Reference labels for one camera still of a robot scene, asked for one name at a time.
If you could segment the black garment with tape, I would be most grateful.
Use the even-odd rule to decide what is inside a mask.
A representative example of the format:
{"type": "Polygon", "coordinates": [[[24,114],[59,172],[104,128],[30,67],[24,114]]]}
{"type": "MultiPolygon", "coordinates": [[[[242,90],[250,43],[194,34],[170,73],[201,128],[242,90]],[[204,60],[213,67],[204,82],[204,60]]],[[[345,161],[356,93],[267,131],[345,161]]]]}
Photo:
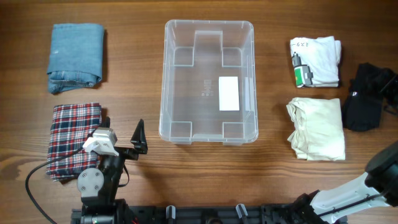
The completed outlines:
{"type": "Polygon", "coordinates": [[[370,63],[359,65],[356,77],[350,81],[349,95],[343,103],[343,127],[363,132],[379,127],[383,111],[397,115],[397,106],[391,106],[381,90],[396,72],[370,63]]]}

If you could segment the white printed t-shirt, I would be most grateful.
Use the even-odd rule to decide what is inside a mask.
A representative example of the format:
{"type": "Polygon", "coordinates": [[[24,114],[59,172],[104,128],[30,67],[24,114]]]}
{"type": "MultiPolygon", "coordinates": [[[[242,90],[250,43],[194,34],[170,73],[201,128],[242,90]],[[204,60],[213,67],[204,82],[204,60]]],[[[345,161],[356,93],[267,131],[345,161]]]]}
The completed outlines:
{"type": "Polygon", "coordinates": [[[339,85],[341,42],[333,36],[317,39],[296,37],[290,41],[290,54],[296,87],[339,85]]]}

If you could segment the cream garment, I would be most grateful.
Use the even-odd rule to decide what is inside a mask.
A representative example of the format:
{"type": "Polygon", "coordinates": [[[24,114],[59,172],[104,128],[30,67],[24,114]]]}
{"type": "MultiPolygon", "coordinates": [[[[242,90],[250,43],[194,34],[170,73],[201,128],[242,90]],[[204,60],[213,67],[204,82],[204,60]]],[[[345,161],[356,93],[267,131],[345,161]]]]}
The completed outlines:
{"type": "Polygon", "coordinates": [[[295,127],[288,141],[298,159],[345,160],[345,136],[338,98],[324,100],[296,97],[286,108],[295,127]]]}

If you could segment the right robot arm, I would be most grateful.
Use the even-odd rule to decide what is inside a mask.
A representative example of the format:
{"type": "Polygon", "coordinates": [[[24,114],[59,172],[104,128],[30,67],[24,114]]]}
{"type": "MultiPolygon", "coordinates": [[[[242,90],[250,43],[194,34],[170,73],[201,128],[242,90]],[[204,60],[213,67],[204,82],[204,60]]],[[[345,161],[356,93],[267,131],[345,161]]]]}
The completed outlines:
{"type": "MultiPolygon", "coordinates": [[[[296,155],[310,161],[345,158],[341,116],[332,114],[339,100],[293,99],[287,110],[295,131],[289,141],[296,155]]],[[[302,194],[290,206],[293,221],[335,223],[373,207],[397,206],[397,144],[376,154],[359,177],[330,190],[302,194]]]]}

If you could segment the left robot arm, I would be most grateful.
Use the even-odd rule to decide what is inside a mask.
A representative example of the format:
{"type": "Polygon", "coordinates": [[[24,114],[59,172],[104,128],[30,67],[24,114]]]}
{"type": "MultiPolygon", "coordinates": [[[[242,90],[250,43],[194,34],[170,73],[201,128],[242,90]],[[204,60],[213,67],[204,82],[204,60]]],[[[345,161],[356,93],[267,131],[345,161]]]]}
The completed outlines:
{"type": "Polygon", "coordinates": [[[147,154],[144,120],[140,119],[131,137],[133,147],[118,147],[117,137],[110,128],[110,118],[88,135],[83,144],[85,152],[100,156],[99,164],[80,173],[77,188],[81,193],[81,210],[73,210],[72,223],[138,223],[138,217],[124,199],[117,199],[122,173],[128,173],[125,162],[136,161],[147,154]]]}

